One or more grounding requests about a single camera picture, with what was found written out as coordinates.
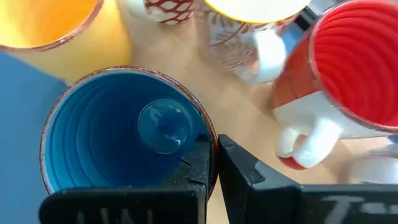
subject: white mug handle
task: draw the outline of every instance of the white mug handle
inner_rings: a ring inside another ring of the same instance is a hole
[[[294,150],[300,132],[286,127],[279,138],[278,156],[293,169],[308,169],[320,163],[331,152],[343,129],[327,118],[315,121],[315,126],[303,144]]]
[[[286,49],[282,38],[274,30],[256,32],[253,36],[257,48],[258,72],[247,67],[235,69],[237,75],[251,83],[264,83],[276,79],[283,71]]]
[[[158,7],[147,9],[144,0],[128,0],[130,14],[150,19],[154,22],[162,22],[167,19],[166,13]]]

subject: ceramic mug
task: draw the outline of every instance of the ceramic mug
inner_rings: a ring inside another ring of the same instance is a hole
[[[280,35],[309,2],[196,0],[201,48],[223,70],[246,81],[272,81],[286,57]]]
[[[282,162],[306,169],[339,139],[398,133],[397,26],[398,3],[348,1],[304,34],[271,93]]]
[[[193,0],[121,0],[132,16],[167,25],[181,24],[192,17]]]
[[[131,62],[115,0],[0,1],[0,50],[74,82]]]
[[[349,165],[346,179],[348,184],[398,184],[398,145],[358,156]]]
[[[98,70],[72,84],[45,122],[40,143],[45,188],[52,194],[75,187],[156,185],[180,164],[192,146],[189,137],[198,134],[211,144],[211,192],[217,137],[194,95],[148,68]],[[180,140],[190,144],[181,148],[175,144]]]

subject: wooden surface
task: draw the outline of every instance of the wooden surface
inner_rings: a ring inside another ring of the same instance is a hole
[[[133,64],[158,70],[185,85],[207,110],[217,133],[227,134],[257,158],[303,184],[335,184],[352,158],[388,144],[386,138],[339,141],[319,165],[296,171],[275,156],[281,127],[267,107],[271,83],[249,85],[222,73],[199,56],[193,21],[165,26],[142,19],[129,20],[134,42]],[[220,182],[208,202],[209,224],[228,223]]]

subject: red and white mug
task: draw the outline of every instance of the red and white mug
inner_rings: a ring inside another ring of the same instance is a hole
[[[396,27],[398,3],[360,0],[329,9],[305,33],[271,94],[285,126],[277,148],[284,164],[307,169],[339,139],[398,133]]]

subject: white mug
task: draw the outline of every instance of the white mug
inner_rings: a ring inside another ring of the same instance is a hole
[[[181,24],[192,17],[193,0],[121,0],[132,16],[167,25]]]
[[[307,169],[339,139],[398,133],[397,21],[396,2],[348,1],[305,33],[271,93],[283,163]]]
[[[346,176],[349,184],[398,184],[398,145],[360,155],[351,163]]]

